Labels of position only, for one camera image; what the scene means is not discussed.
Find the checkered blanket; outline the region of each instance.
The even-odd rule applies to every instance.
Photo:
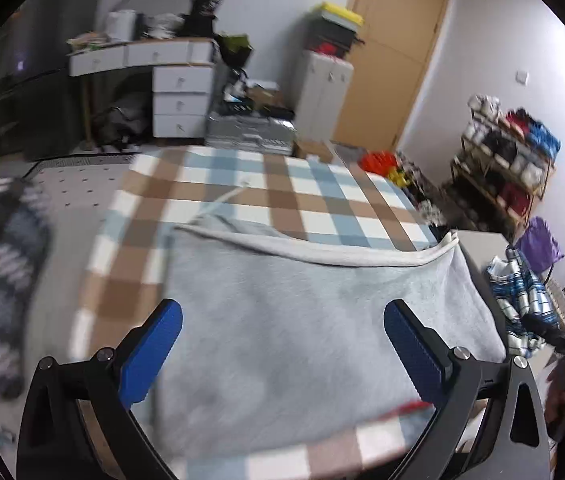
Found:
[[[486,269],[493,296],[507,320],[509,354],[530,358],[542,348],[545,340],[528,332],[520,317],[529,313],[545,323],[559,325],[555,307],[543,283],[529,269],[520,251],[507,248],[507,261],[497,256]]]
[[[115,347],[144,322],[162,299],[172,225],[189,222],[236,186],[247,189],[215,205],[215,213],[325,244],[414,251],[437,243],[402,191],[356,166],[207,147],[138,155],[94,243],[72,331],[75,359]],[[430,415],[389,416],[310,446],[174,463],[174,472],[248,480],[345,474],[405,452]]]

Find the gray blanket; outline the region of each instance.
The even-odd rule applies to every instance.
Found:
[[[164,296],[181,304],[184,322],[157,385],[167,454],[310,442],[418,400],[383,327],[396,298],[450,347],[505,357],[451,235],[400,253],[206,217],[179,226],[172,242]]]

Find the purple bag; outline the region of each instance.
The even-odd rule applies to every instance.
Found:
[[[565,257],[547,222],[539,216],[529,220],[527,230],[516,242],[515,248],[524,254],[529,267],[538,275]]]

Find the gray suitcase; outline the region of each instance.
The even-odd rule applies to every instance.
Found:
[[[213,148],[290,156],[296,128],[290,121],[212,112],[205,144]]]

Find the white drawer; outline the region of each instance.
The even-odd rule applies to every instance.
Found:
[[[127,66],[187,63],[189,41],[147,41],[127,46]]]
[[[76,54],[70,58],[69,74],[76,76],[124,68],[124,54],[124,45]]]
[[[211,41],[189,42],[189,63],[210,63],[213,61],[213,43]]]
[[[211,93],[211,66],[157,66],[154,68],[154,92]]]
[[[211,94],[154,94],[154,113],[165,115],[204,115]]]
[[[154,137],[204,137],[207,116],[154,115]]]

